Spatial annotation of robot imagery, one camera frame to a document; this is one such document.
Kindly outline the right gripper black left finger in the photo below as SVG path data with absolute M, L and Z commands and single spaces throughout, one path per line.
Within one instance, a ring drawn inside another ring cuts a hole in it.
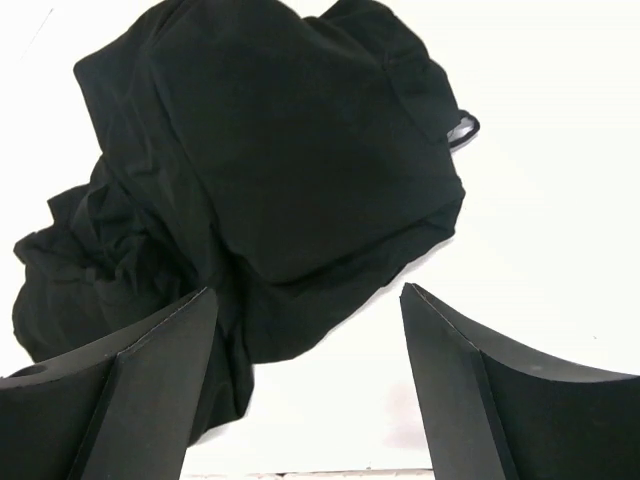
M 203 289 L 2 379 L 2 478 L 179 478 L 216 314 Z

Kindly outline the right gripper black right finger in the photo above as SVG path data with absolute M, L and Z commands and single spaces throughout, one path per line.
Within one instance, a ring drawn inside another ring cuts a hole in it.
M 637 376 L 528 347 L 416 284 L 400 303 L 437 478 L 638 478 Z

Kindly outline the black trousers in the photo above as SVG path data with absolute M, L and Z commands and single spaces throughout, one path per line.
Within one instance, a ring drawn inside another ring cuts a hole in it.
M 15 245 L 14 333 L 43 361 L 211 288 L 193 439 L 454 234 L 468 112 L 379 2 L 163 1 L 74 75 L 101 154 Z

